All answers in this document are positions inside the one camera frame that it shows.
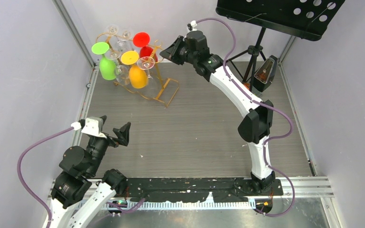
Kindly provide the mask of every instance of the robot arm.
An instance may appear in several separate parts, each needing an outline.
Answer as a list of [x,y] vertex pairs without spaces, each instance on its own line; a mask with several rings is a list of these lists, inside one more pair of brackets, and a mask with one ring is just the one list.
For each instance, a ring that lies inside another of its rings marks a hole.
[[[259,105],[251,102],[232,82],[236,80],[237,84],[242,86],[242,89],[246,91],[254,100],[261,102],[262,100],[252,94],[242,83],[240,83],[228,67],[226,67],[229,74],[232,75],[231,79],[226,77],[222,67],[216,69],[215,73],[211,73],[210,83],[218,87],[239,110],[241,116],[245,118],[249,114],[249,110],[256,110]],[[258,143],[247,142],[250,149],[252,168],[251,173],[258,179],[267,178],[272,170],[265,164],[263,159],[263,148],[262,144],[268,138],[264,136]],[[269,161],[269,151],[267,145],[267,161]]]
[[127,146],[129,143],[129,129],[131,123],[125,124],[120,129],[113,129],[117,137],[111,137],[102,132],[106,116],[100,118],[89,117],[81,120],[78,129],[89,136],[86,149],[80,146],[68,148],[59,166],[63,172],[55,179],[54,188],[51,192],[51,228],[84,228],[100,208],[117,192],[123,193],[127,187],[126,177],[118,170],[109,170],[105,173],[97,190],[83,205],[73,214],[91,186],[87,178],[96,175],[108,146]]
[[[252,189],[253,192],[260,193],[275,180],[274,171],[265,164],[263,159],[263,143],[269,137],[272,111],[250,101],[235,84],[253,97],[253,100],[262,102],[236,79],[228,67],[226,69],[231,77],[226,76],[222,67],[223,60],[218,55],[210,53],[206,37],[201,31],[196,30],[195,24],[189,24],[188,29],[190,32],[186,37],[179,36],[160,55],[179,65],[185,62],[192,64],[199,75],[218,87],[236,105],[243,117],[238,131],[242,139],[248,143],[251,154]],[[264,103],[273,106],[269,100]],[[269,162],[268,145],[266,145],[266,152],[266,159]]]

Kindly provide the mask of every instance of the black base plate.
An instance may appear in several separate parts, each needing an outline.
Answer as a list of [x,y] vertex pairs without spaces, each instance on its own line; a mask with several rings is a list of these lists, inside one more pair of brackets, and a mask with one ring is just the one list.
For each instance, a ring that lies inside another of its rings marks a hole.
[[275,179],[268,189],[257,194],[251,191],[248,178],[128,178],[128,193],[121,196],[131,197],[138,202],[146,198],[148,202],[203,202],[212,192],[213,201],[246,202],[245,196],[283,195],[279,179]]

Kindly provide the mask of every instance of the metal plate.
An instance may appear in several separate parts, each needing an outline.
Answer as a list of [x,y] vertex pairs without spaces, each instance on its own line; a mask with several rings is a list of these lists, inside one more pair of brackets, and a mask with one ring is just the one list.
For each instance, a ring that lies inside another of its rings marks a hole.
[[[289,199],[274,199],[271,213],[284,211]],[[121,216],[102,211],[91,222],[95,228],[328,228],[319,198],[297,199],[286,215],[269,218],[248,209],[149,210]]]
[[128,178],[128,186],[129,197],[150,202],[202,202],[209,192],[215,202],[243,202],[244,196],[269,196],[272,190],[275,196],[283,195],[279,179],[260,194],[251,191],[247,178]]

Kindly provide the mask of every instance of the wooden floor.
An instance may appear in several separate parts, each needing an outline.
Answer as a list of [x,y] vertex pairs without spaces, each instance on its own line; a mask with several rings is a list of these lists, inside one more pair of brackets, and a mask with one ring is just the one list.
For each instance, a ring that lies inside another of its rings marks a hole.
[[[242,70],[247,63],[236,65]],[[163,78],[180,81],[180,90],[168,108],[116,87],[101,76],[97,79],[88,115],[107,115],[104,132],[111,135],[113,127],[132,123],[130,144],[108,148],[97,177],[112,168],[127,177],[249,176],[250,153],[237,132],[242,117],[234,104],[198,76],[190,64],[162,63],[159,67]],[[165,99],[172,89],[171,85],[165,91]],[[270,99],[293,119],[279,71],[262,99]],[[288,129],[287,121],[274,113],[271,135]],[[87,137],[83,136],[81,146],[86,144]],[[297,128],[288,138],[271,141],[269,151],[272,165],[288,176],[311,175]]]

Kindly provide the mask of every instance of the black music stand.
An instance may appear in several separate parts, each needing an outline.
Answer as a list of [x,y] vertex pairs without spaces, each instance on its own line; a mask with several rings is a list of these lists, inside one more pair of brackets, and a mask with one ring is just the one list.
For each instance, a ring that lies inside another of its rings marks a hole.
[[[249,46],[247,50],[227,61],[237,70],[243,83],[248,81],[252,66],[250,78],[250,91],[252,91],[257,57],[261,54],[264,61],[266,60],[261,46],[266,29],[301,39],[320,40],[329,22],[344,2],[345,0],[218,0],[216,12],[219,15],[262,27],[255,46]],[[243,76],[233,60],[246,53],[251,55],[251,59]]]

